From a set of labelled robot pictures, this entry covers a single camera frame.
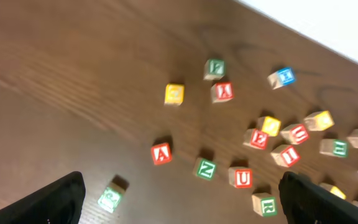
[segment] green block face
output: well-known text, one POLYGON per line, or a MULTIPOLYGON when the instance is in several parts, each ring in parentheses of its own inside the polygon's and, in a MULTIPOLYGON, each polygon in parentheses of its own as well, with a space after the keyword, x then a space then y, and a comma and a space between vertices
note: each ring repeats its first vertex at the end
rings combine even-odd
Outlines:
POLYGON ((270 217, 270 216, 277 215, 276 198, 275 197, 265 198, 265 199, 261 200, 260 206, 262 207, 263 217, 270 217))
POLYGON ((217 76, 224 76, 226 68, 224 66, 224 61, 217 59, 208 60, 208 73, 217 76))
POLYGON ((104 190, 102 196, 100 196, 98 204, 106 211, 112 213, 118 206, 119 202, 121 201, 121 198, 122 195, 120 193, 108 187, 106 188, 106 190, 104 190))
POLYGON ((215 170, 216 170, 215 163, 208 161, 206 159, 202 159, 197 169, 197 176, 204 178, 206 180, 211 180, 215 174, 215 170))
POLYGON ((334 155, 339 157, 347 157, 347 143, 340 140, 334 141, 334 155))

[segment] wood grain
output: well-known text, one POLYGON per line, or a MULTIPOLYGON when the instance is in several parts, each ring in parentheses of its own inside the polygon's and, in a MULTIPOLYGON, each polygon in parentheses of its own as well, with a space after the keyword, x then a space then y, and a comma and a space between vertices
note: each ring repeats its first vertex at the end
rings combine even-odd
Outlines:
POLYGON ((81 171, 81 223, 286 223, 252 211, 253 190, 288 170, 269 152, 242 147, 261 114, 288 123, 329 110, 336 125, 297 146, 290 170, 316 183, 332 179, 349 200, 358 195, 358 149, 347 159, 319 154, 327 134, 358 126, 358 65, 225 0, 0 0, 0 208, 59 177, 81 171), (208 57, 227 63, 235 98, 212 105, 203 81, 208 57), (266 77, 291 66, 294 85, 271 90, 266 77), (163 106, 165 85, 185 84, 180 107, 163 106), (150 146, 171 135, 174 159, 154 167, 150 146), (201 150, 213 152, 217 176, 191 173, 201 150), (245 159, 254 188, 227 180, 245 159), (129 182, 116 213, 97 199, 120 175, 129 182))

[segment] red block face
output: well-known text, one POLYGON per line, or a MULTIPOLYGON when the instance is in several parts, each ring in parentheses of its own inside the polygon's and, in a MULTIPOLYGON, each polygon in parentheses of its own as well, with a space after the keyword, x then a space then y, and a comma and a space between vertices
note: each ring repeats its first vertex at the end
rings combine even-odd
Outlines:
POLYGON ((238 169, 234 177, 234 185, 236 188, 250 188, 252 187, 252 170, 238 169))
POLYGON ((268 138, 269 138, 268 134, 255 129, 254 132, 252 133, 250 144, 251 146, 255 146, 259 149, 265 149, 268 138))
POLYGON ((159 144, 152 147, 152 157, 154 165, 161 165, 172 160, 171 150, 168 143, 159 144))
POLYGON ((300 124, 297 127, 293 128, 291 130, 291 135, 297 144, 301 144, 309 138, 309 134, 303 124, 300 124))
POLYGON ((284 151, 281 152, 281 157, 284 160, 284 163, 290 167, 296 162, 298 162, 301 157, 299 156, 298 152, 294 149, 294 147, 289 146, 284 151))
POLYGON ((218 100, 233 99, 234 94, 233 94, 231 83, 217 83, 215 88, 216 88, 216 98, 218 100))

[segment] brown wooden surface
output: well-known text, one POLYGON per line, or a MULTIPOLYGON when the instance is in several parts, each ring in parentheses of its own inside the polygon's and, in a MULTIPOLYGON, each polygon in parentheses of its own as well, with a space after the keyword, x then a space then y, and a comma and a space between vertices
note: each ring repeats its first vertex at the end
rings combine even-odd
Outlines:
POLYGON ((270 185, 278 197, 282 174, 294 170, 330 179, 351 201, 358 149, 340 159, 319 154, 318 143, 356 126, 358 65, 234 1, 0 0, 0 208, 78 170, 82 223, 286 223, 282 211, 254 213, 252 192, 270 185), (210 102, 211 55, 227 62, 227 103, 210 102), (271 90, 267 75, 285 65, 298 80, 271 90), (185 84, 179 107, 163 106, 168 82, 185 84), (269 154, 281 137, 266 151, 242 147, 261 114, 285 124, 318 108, 336 125, 297 146, 291 169, 269 154), (155 167, 150 146, 166 135, 174 158, 155 167), (218 163, 211 182, 191 173, 201 150, 218 163), (253 189, 229 185, 237 159, 253 168, 253 189), (111 215, 96 201, 115 175, 129 188, 111 215))

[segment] white surface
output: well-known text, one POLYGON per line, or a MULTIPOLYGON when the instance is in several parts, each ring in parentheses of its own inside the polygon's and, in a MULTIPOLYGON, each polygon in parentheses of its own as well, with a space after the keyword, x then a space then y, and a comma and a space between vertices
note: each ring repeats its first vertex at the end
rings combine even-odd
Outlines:
POLYGON ((238 1, 358 63, 358 1, 238 1))

